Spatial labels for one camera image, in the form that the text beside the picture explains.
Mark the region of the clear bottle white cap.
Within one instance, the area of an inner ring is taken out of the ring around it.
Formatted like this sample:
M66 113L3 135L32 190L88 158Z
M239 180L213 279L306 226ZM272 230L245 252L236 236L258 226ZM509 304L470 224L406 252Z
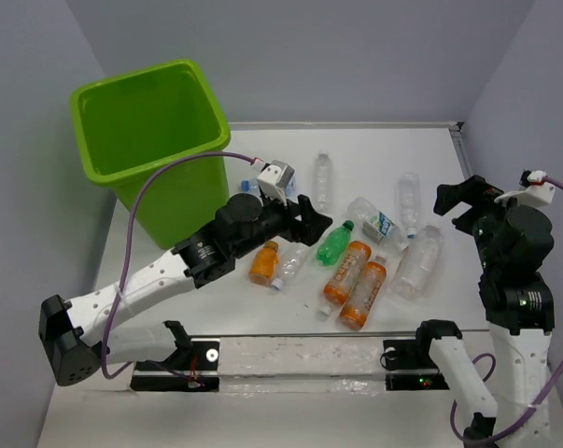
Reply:
M275 290L282 290L291 284L304 265L309 251L310 247L308 245L302 243L291 244L282 254L271 287Z

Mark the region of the large clear plastic bottle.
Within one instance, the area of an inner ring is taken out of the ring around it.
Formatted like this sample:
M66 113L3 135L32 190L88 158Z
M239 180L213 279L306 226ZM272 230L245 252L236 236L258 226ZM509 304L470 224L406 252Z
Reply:
M395 272L390 290L413 301L425 294L443 249L439 227L427 225L420 229L406 249Z

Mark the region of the blue green label bottle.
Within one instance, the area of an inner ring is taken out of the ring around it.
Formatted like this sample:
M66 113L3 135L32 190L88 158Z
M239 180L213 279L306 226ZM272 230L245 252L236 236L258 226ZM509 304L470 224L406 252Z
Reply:
M382 249L401 253L408 246L401 236L400 227L365 198L356 198L346 212L362 234Z

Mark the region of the blue label water bottle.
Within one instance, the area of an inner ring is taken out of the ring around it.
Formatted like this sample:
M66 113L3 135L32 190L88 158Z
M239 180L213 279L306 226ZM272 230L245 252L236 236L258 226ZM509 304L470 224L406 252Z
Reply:
M292 177L285 188L286 196L293 197L296 195L295 177ZM260 188L256 178L245 179L240 183L240 191L252 195L259 196Z

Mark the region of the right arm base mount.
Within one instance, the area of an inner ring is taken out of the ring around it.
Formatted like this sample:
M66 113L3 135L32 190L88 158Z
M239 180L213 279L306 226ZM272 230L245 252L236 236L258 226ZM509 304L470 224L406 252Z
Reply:
M383 348L379 362L386 371L386 391L449 389L436 364L420 351L415 339L384 340Z

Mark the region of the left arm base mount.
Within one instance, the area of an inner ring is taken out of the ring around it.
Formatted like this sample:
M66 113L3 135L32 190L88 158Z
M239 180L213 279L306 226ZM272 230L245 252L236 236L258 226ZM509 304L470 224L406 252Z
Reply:
M191 348L165 361L136 363L130 388L136 392L217 392L220 338L191 339Z

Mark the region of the clear tall water bottle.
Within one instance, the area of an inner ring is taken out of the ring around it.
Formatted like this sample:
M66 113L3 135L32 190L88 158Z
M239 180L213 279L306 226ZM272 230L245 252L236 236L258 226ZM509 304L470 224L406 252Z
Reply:
M333 164L326 152L319 152L313 171L314 205L319 213L330 213L333 193Z

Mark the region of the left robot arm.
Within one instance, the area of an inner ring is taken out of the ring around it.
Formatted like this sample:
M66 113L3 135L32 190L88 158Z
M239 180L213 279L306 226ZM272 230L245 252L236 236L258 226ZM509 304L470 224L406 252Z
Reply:
M165 320L144 329L126 329L123 323L162 301L219 280L234 270L238 259L275 237L314 245L331 223L305 195L281 203L236 194L211 221L128 275L122 285L113 283L69 300L59 295L44 299L38 334L57 385L78 384L103 363L183 366L193 347L179 322Z

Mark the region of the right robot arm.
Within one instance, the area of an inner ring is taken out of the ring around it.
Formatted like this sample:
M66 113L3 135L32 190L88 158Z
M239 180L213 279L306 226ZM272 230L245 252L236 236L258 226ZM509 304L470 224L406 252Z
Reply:
M457 438L466 447L546 447L552 443L544 405L553 377L547 354L555 327L554 298L539 269L554 247L552 223L541 212L556 188L543 172L525 172L517 191L504 192L474 175L437 188L433 211L469 234L482 265L478 284L494 353L494 388L466 354L457 324L427 320L412 343L414 359L436 365L469 424Z

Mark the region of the green soda bottle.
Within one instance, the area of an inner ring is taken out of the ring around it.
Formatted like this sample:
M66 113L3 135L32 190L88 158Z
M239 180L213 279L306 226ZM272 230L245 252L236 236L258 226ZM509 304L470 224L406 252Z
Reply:
M353 229L353 221L346 220L340 227L332 230L318 248L316 260L324 266L334 265L350 244Z

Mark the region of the orange label tea bottle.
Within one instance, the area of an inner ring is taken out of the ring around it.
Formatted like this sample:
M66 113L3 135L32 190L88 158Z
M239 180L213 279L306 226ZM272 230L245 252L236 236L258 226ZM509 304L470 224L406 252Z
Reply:
M371 254L371 248L361 241L354 241L348 245L345 258L323 287L323 300L318 307L318 311L323 317L331 316L346 303Z

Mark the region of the small orange juice bottle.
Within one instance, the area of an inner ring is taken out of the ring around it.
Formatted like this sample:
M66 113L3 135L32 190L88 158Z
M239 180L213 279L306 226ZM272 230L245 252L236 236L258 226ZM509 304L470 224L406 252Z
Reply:
M248 272L248 279L252 283L264 287L271 285L278 263L278 249L277 242L268 241L256 254Z

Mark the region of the clear ribbed water bottle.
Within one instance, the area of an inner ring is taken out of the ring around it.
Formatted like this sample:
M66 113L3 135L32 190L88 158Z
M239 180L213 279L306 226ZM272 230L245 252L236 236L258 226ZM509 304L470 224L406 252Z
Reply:
M419 177L404 173L398 180L397 199L401 224L408 239L416 237L421 209Z

